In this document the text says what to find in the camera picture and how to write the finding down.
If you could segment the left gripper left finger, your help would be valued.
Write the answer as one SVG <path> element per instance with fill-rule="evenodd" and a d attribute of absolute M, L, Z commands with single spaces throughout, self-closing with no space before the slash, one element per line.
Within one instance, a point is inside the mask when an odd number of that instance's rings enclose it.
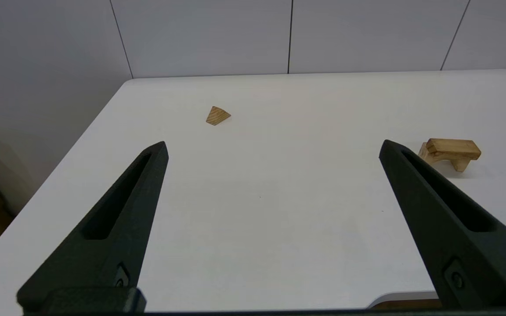
<path fill-rule="evenodd" d="M 169 155 L 144 149 L 21 286 L 24 313 L 143 313 L 138 288 Z"/>

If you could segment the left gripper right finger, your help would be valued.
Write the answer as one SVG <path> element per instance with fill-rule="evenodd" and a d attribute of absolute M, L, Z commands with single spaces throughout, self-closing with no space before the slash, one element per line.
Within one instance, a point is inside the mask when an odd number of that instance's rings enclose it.
<path fill-rule="evenodd" d="M 442 305 L 506 307 L 506 226 L 406 146 L 379 159 Z"/>

